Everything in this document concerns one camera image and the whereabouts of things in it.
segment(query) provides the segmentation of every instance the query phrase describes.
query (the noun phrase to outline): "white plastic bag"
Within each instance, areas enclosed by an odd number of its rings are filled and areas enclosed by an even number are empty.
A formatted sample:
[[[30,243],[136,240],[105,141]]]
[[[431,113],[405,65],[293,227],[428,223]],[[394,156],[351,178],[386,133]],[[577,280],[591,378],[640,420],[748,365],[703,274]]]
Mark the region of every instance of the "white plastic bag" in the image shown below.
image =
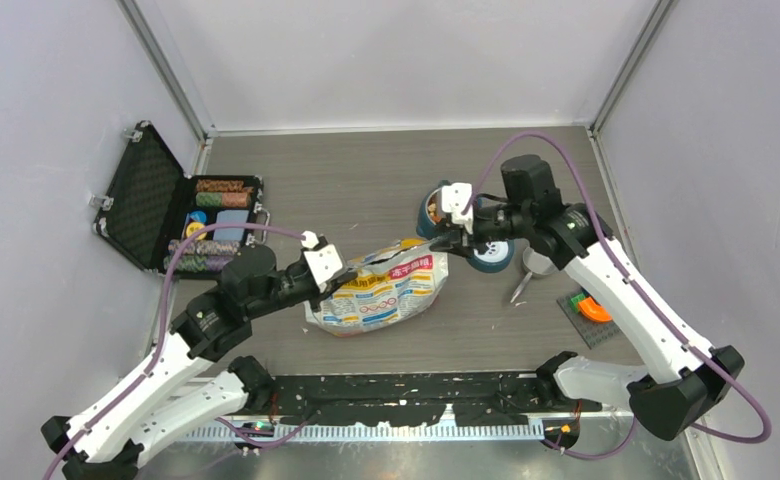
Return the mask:
[[[358,278],[343,285],[313,312],[308,323],[337,336],[388,327],[431,306],[449,275],[446,253],[431,252],[421,239],[405,239],[349,262]]]

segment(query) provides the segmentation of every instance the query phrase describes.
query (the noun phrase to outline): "yellow round object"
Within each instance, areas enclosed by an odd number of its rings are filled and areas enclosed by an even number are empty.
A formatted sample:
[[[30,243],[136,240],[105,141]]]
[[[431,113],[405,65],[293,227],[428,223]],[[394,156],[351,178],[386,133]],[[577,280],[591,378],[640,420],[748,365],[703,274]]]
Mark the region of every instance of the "yellow round object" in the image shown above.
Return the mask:
[[[186,230],[184,230],[184,236],[189,237],[190,235],[198,232],[199,230],[204,228],[204,223],[201,222],[190,222],[189,225],[187,225]],[[198,237],[196,237],[196,240],[202,240],[204,237],[207,236],[207,232],[202,233]]]

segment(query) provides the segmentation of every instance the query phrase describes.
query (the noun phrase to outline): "orange round object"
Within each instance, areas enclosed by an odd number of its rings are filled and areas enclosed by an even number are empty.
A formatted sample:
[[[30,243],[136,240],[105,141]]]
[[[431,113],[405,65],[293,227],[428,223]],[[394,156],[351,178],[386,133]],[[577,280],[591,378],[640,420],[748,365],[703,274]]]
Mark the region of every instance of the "orange round object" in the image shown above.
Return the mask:
[[[578,311],[584,315],[584,318],[596,323],[607,323],[613,320],[611,314],[607,310],[602,308],[601,305],[596,303],[593,297],[587,297],[584,300],[578,302]]]

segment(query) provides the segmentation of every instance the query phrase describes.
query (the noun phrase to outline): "case lid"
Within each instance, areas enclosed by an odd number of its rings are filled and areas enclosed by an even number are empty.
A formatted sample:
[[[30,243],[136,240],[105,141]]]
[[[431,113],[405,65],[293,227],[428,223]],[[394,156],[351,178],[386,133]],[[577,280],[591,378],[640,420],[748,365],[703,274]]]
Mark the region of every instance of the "case lid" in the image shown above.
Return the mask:
[[[138,123],[129,136],[106,193],[112,205],[99,210],[95,229],[140,268],[158,269],[163,263],[158,246],[167,235],[184,170],[151,122]]]

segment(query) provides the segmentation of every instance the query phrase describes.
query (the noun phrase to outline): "green object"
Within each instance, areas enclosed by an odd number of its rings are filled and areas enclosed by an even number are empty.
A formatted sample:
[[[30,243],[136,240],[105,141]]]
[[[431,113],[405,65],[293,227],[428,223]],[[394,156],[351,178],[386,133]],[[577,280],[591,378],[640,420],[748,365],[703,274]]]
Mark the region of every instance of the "green object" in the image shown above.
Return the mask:
[[[578,295],[575,295],[573,297],[570,297],[570,305],[573,307],[573,311],[578,313],[578,304],[587,298],[587,295],[584,294],[584,292],[579,293]]]
[[[196,194],[196,205],[199,207],[222,206],[222,194],[219,192],[199,192]]]

